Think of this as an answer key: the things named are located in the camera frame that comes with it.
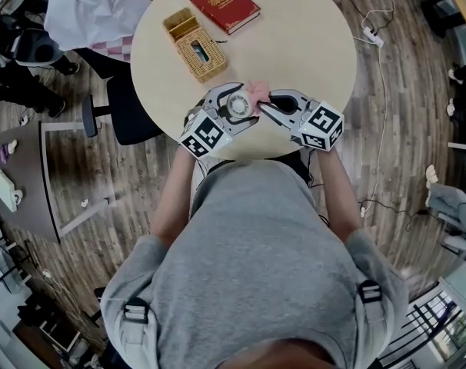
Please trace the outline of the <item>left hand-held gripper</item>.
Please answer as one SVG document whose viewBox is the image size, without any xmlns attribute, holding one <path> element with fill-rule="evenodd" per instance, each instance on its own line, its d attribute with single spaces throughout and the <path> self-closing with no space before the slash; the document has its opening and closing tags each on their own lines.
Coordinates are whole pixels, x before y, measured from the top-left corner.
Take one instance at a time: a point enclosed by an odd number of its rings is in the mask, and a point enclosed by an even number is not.
<svg viewBox="0 0 466 369">
<path fill-rule="evenodd" d="M 259 117 L 235 118 L 225 114 L 229 95 L 242 90 L 241 82 L 228 82 L 212 88 L 187 112 L 179 143 L 195 158 L 203 158 L 223 148 L 238 135 L 255 126 Z"/>
</svg>

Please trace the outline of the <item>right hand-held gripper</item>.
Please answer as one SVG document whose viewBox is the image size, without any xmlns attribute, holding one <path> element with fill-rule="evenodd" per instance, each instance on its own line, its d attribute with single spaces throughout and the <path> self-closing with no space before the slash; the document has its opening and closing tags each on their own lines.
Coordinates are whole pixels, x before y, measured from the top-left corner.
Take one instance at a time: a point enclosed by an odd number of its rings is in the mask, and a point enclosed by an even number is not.
<svg viewBox="0 0 466 369">
<path fill-rule="evenodd" d="M 326 101 L 309 99 L 294 89 L 273 90 L 269 98 L 258 103 L 261 112 L 288 129 L 291 141 L 300 146 L 330 151 L 344 132 L 344 115 Z"/>
</svg>

